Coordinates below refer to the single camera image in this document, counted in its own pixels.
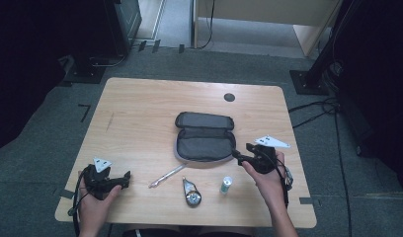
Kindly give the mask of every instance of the silver pen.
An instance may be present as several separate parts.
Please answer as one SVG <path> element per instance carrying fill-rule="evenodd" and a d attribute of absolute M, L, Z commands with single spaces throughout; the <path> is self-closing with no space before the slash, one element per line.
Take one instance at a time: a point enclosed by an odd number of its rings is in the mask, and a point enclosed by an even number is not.
<path fill-rule="evenodd" d="M 161 178 L 159 178 L 158 180 L 154 181 L 152 184 L 150 184 L 148 186 L 149 189 L 152 188 L 156 188 L 159 186 L 159 184 L 161 184 L 161 182 L 166 181 L 169 177 L 177 174 L 179 171 L 183 170 L 184 168 L 186 168 L 187 163 L 184 163 L 180 166 L 177 166 L 177 168 L 175 168 L 174 170 L 170 171 L 168 174 L 162 176 Z"/>

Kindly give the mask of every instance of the black controller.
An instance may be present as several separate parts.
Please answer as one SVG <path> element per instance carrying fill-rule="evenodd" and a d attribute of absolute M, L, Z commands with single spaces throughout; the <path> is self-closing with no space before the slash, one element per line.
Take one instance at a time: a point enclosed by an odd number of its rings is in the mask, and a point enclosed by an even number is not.
<path fill-rule="evenodd" d="M 241 155 L 241 152 L 237 150 L 232 151 L 232 156 L 238 160 L 238 165 L 242 166 L 242 162 L 247 161 L 261 174 L 267 174 L 276 169 L 278 159 L 275 147 L 247 143 L 246 148 L 254 153 L 254 157 Z"/>
<path fill-rule="evenodd" d="M 94 165 L 89 165 L 84 170 L 84 182 L 87 191 L 92 193 L 95 198 L 103 199 L 103 195 L 109 193 L 117 185 L 120 185 L 121 189 L 128 188 L 131 177 L 130 171 L 125 173 L 122 178 L 112 180 L 109 175 L 110 167 L 98 173 Z"/>

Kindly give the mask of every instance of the wooden table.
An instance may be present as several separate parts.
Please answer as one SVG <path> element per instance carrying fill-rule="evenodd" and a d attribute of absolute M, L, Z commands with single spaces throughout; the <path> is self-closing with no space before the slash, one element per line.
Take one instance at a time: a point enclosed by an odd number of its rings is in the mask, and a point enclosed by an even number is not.
<path fill-rule="evenodd" d="M 293 25 L 303 53 L 309 56 L 343 0 L 217 0 L 213 18 Z M 193 0 L 191 43 L 198 47 L 199 18 L 210 18 L 213 0 Z"/>
<path fill-rule="evenodd" d="M 226 93 L 232 93 L 235 101 L 226 102 Z M 245 144 L 267 134 L 289 143 L 291 148 L 281 149 L 294 176 L 288 212 L 294 226 L 315 226 L 313 205 L 300 203 L 300 198 L 310 198 L 310 194 L 282 89 L 275 86 L 109 79 L 65 188 L 74 191 L 78 171 L 99 157 L 113 162 L 110 178 L 122 177 L 127 171 L 132 174 L 129 188 L 122 190 L 113 204 L 109 222 L 271 226 L 264 200 L 236 159 L 185 168 L 158 188 L 148 189 L 150 183 L 180 165 L 174 156 L 179 131 L 174 121 L 180 112 L 232 117 L 237 149 L 242 154 L 251 156 Z M 186 204 L 183 176 L 195 183 L 202 195 L 196 208 Z M 233 178 L 226 196 L 219 191 L 225 176 Z M 71 221 L 67 215 L 71 205 L 71 199 L 62 197 L 56 219 Z"/>

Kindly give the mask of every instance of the person's right hand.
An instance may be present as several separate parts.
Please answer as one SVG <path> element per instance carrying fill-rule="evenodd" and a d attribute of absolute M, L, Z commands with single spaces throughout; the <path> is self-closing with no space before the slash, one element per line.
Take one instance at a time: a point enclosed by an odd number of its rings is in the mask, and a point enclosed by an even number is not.
<path fill-rule="evenodd" d="M 282 161 L 282 164 L 284 164 L 284 154 L 276 151 L 276 155 L 278 159 Z M 246 161 L 242 162 L 242 166 L 254 179 L 261 196 L 263 196 L 266 201 L 270 216 L 272 217 L 273 227 L 275 228 L 275 236 L 296 237 L 296 230 L 285 208 L 282 183 L 278 172 L 274 170 L 265 175 L 257 173 L 254 167 Z M 278 164 L 278 167 L 282 176 L 285 178 L 284 166 Z"/>
<path fill-rule="evenodd" d="M 276 151 L 277 158 L 281 161 L 278 162 L 278 167 L 285 178 L 284 171 L 284 154 Z M 244 161 L 242 162 L 242 166 L 245 171 L 254 179 L 258 189 L 260 190 L 260 194 L 263 199 L 266 201 L 266 204 L 269 208 L 271 205 L 284 205 L 284 197 L 282 190 L 281 178 L 276 170 L 268 173 L 268 174 L 260 174 L 258 173 L 254 167 L 251 166 L 250 163 Z"/>

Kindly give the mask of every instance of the black cable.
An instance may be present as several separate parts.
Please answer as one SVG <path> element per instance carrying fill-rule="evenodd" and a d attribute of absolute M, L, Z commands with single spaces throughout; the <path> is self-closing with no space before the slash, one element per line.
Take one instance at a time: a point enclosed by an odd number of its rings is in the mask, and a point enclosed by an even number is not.
<path fill-rule="evenodd" d="M 124 59 L 125 59 L 125 56 L 122 56 L 121 59 L 118 62 L 113 63 L 113 64 L 101 64 L 101 65 L 99 65 L 99 64 L 91 63 L 91 66 L 93 66 L 93 67 L 115 67 L 115 66 L 121 64 L 124 61 Z"/>
<path fill-rule="evenodd" d="M 347 188 L 346 174 L 344 172 L 343 158 L 342 158 L 342 155 L 341 155 L 340 131 L 338 129 L 337 112 L 335 112 L 334 120 L 335 120 L 335 128 L 336 128 L 336 131 L 337 131 L 338 158 L 340 160 L 340 167 L 341 167 L 341 174 L 342 174 L 342 177 L 343 177 L 344 192 L 346 193 L 347 216 L 349 218 L 349 236 L 351 237 L 351 236 L 353 236 L 352 212 L 351 212 L 351 208 L 350 208 L 349 189 Z"/>
<path fill-rule="evenodd" d="M 350 10 L 351 10 L 353 4 L 354 4 L 354 1 L 352 1 L 352 2 L 350 3 L 349 8 L 347 9 L 346 13 L 344 14 L 343 18 L 341 19 L 340 24 L 339 24 L 338 27 L 337 27 L 337 31 L 334 32 L 334 40 L 333 40 L 333 43 L 332 43 L 332 45 L 331 45 L 331 46 L 332 46 L 332 57 L 333 57 L 333 64 L 332 64 L 332 65 L 333 65 L 333 70 L 334 70 L 334 72 L 336 72 L 338 75 L 340 75 L 341 72 L 343 71 L 344 62 L 343 62 L 342 60 L 338 60 L 338 59 L 336 58 L 336 55 L 335 55 L 335 43 L 336 43 L 336 41 L 337 41 L 337 37 L 338 37 L 338 33 L 340 32 L 340 28 L 344 26 L 343 24 L 344 24 L 344 22 L 346 21 L 346 16 L 349 14 L 349 12 L 350 12 Z M 337 63 L 339 64 L 339 69 L 338 69 L 338 70 L 335 68 L 335 66 L 336 66 Z"/>
<path fill-rule="evenodd" d="M 149 45 L 147 44 L 145 47 L 153 47 L 154 45 Z M 167 48 L 167 49 L 179 49 L 179 47 L 175 47 L 175 46 L 158 46 L 158 48 Z M 194 47 L 185 47 L 186 50 L 192 50 L 192 51 L 197 51 L 200 50 L 200 47 L 194 48 Z"/>
<path fill-rule="evenodd" d="M 280 171 L 278 164 L 274 160 L 272 160 L 272 158 L 269 155 L 267 155 L 265 152 L 260 151 L 258 149 L 257 149 L 257 152 L 259 152 L 262 156 L 267 157 L 273 163 L 273 165 L 276 167 L 276 171 L 278 172 L 279 177 L 281 179 L 282 195 L 283 195 L 283 198 L 284 198 L 285 208 L 287 208 L 288 207 L 287 186 L 285 185 L 285 178 L 282 176 L 282 172 Z"/>
<path fill-rule="evenodd" d="M 211 15 L 210 15 L 210 25 L 207 24 L 209 30 L 210 30 L 210 37 L 208 38 L 208 41 L 205 45 L 198 47 L 198 49 L 203 49 L 205 48 L 211 41 L 211 36 L 213 35 L 213 14 L 214 14 L 214 2 L 215 0 L 213 0 L 213 6 L 211 6 Z"/>
<path fill-rule="evenodd" d="M 107 237 L 110 237 L 112 235 L 112 229 L 113 229 L 113 224 L 111 223 L 109 225 L 109 230 L 107 231 Z"/>
<path fill-rule="evenodd" d="M 73 204 L 72 204 L 72 208 L 69 209 L 68 211 L 68 215 L 72 216 L 73 218 L 73 227 L 75 229 L 75 234 L 76 236 L 79 236 L 79 222 L 78 222 L 78 207 L 80 204 L 80 201 L 82 200 L 82 198 L 84 198 L 86 195 L 84 195 L 83 197 L 81 197 L 78 200 L 78 193 L 79 193 L 79 186 L 81 185 L 81 180 L 84 177 L 85 174 L 85 170 L 89 169 L 90 166 L 88 166 L 86 169 L 84 169 L 81 174 L 79 175 L 78 181 L 76 183 L 76 187 L 75 187 L 75 193 L 73 196 Z"/>
<path fill-rule="evenodd" d="M 303 106 L 298 106 L 298 107 L 289 109 L 288 112 L 292 113 L 292 112 L 295 112 L 295 111 L 298 111 L 298 110 L 301 110 L 301 109 L 304 109 L 304 108 L 307 108 L 307 107 L 310 107 L 310 106 L 321 106 L 321 108 L 322 108 L 322 110 L 324 112 L 322 114 L 319 114 L 319 115 L 315 116 L 315 117 L 309 118 L 308 120 L 305 120 L 305 121 L 301 122 L 298 125 L 294 125 L 292 128 L 300 127 L 300 126 L 302 126 L 302 125 L 304 125 L 304 124 L 306 124 L 306 123 L 308 123 L 310 121 L 318 119 L 319 117 L 321 117 L 323 115 L 333 115 L 336 112 L 336 110 L 339 108 L 339 104 L 337 102 L 337 99 L 334 98 L 334 97 L 331 97 L 331 98 L 328 98 L 328 99 L 326 99 L 324 101 L 313 102 L 313 103 L 310 103 L 310 104 L 306 104 L 306 105 L 303 105 Z"/>
<path fill-rule="evenodd" d="M 349 189 L 347 187 L 346 174 L 344 172 L 343 157 L 342 157 L 342 152 L 341 152 L 340 131 L 338 128 L 338 120 L 337 120 L 338 110 L 339 110 L 340 106 L 339 106 L 336 98 L 328 98 L 322 102 L 314 102 L 314 103 L 310 103 L 307 105 L 303 105 L 303 106 L 299 106 L 299 107 L 290 109 L 289 112 L 297 111 L 297 110 L 307 108 L 310 106 L 314 106 L 314 105 L 321 105 L 324 113 L 322 113 L 321 115 L 318 115 L 316 117 L 310 118 L 307 121 L 302 122 L 300 125 L 303 125 L 311 120 L 317 119 L 318 117 L 325 115 L 325 114 L 334 115 L 336 134 L 337 134 L 338 157 L 339 157 L 339 161 L 340 161 L 341 174 L 342 174 L 342 178 L 343 178 L 344 191 L 345 191 L 345 195 L 346 195 L 347 216 L 349 219 L 349 236 L 351 237 L 351 236 L 353 236 L 353 229 L 352 229 L 352 214 L 351 214 L 351 207 L 350 207 L 350 196 L 349 196 Z M 332 109 L 328 111 L 325 109 L 325 106 L 330 106 L 330 107 L 332 107 Z"/>

